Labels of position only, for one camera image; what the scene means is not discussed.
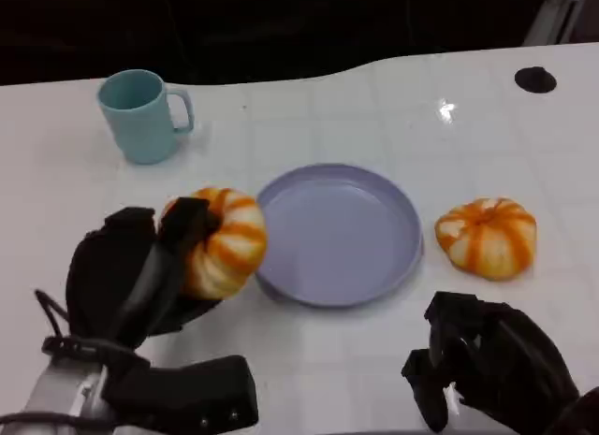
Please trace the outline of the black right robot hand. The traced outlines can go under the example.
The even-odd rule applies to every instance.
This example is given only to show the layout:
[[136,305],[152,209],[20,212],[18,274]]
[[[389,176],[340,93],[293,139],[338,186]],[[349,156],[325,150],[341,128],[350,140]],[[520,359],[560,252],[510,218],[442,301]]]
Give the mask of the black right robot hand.
[[410,353],[402,376],[435,433],[446,428],[445,391],[518,434],[543,434],[579,391],[549,336],[524,312],[474,295],[437,292],[425,319],[429,346]]

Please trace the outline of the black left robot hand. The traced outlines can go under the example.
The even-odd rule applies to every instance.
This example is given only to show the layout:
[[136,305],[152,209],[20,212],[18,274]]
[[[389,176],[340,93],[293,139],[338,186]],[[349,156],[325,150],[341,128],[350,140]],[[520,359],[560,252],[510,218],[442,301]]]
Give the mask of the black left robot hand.
[[188,255],[219,225],[208,200],[180,197],[161,221],[153,217],[125,207],[78,244],[66,279],[71,334],[135,350],[218,305],[184,289]]

